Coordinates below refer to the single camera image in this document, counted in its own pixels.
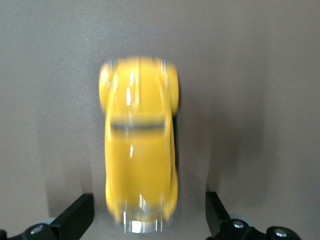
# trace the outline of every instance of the yellow car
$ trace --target yellow car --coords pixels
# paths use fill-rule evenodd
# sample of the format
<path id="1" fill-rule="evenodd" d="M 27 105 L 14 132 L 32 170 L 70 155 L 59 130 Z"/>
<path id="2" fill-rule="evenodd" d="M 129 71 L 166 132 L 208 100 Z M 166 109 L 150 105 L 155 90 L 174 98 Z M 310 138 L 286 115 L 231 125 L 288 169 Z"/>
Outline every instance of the yellow car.
<path id="1" fill-rule="evenodd" d="M 161 232 L 178 198 L 173 116 L 176 67 L 135 57 L 105 63 L 99 76 L 105 118 L 106 205 L 125 232 Z"/>

